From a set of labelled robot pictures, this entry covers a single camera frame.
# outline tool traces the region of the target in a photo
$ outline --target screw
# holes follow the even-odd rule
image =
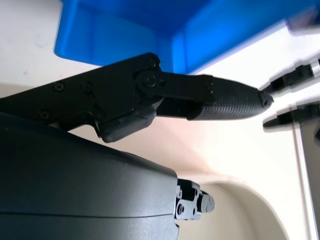
[[[154,58],[149,59],[149,66],[155,68],[158,65],[158,62]]]
[[[163,78],[160,78],[160,86],[161,87],[165,87],[166,84],[167,84],[167,81],[165,79],[163,79]]]
[[[61,92],[65,89],[65,85],[63,82],[56,82],[54,85],[53,85],[53,89],[57,92]]]
[[[91,82],[83,82],[81,84],[81,89],[86,93],[89,94],[92,92],[92,84]]]
[[[213,83],[210,84],[210,86],[208,87],[208,90],[209,90],[209,92],[210,92],[211,94],[214,93],[214,84],[213,84]]]
[[[155,77],[155,75],[152,76],[147,76],[144,80],[143,80],[144,85],[147,88],[153,88],[154,86],[156,86],[157,84],[157,79]]]
[[[50,118],[50,112],[47,110],[43,110],[39,112],[39,118],[41,120],[48,120]]]
[[[178,205],[177,214],[178,214],[178,215],[181,215],[184,211],[185,211],[184,206],[182,206],[182,204],[179,204],[179,205]]]

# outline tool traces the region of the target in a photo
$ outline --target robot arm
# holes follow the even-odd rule
[[[213,197],[106,143],[156,116],[243,119],[273,99],[241,83],[162,72],[145,54],[0,99],[0,233],[6,240],[176,240],[175,220],[211,212]]]

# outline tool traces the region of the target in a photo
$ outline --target black plastic housing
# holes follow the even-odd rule
[[[176,240],[177,175],[0,113],[0,238]]]

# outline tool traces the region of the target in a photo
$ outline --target blue plastic bin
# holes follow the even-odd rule
[[[190,73],[320,0],[63,0],[55,53],[108,65],[152,52]]]

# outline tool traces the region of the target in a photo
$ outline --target textured rubber grip pad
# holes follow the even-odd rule
[[[239,82],[215,78],[212,86],[214,104],[199,105],[188,120],[237,120],[259,115],[273,103],[265,91]]]

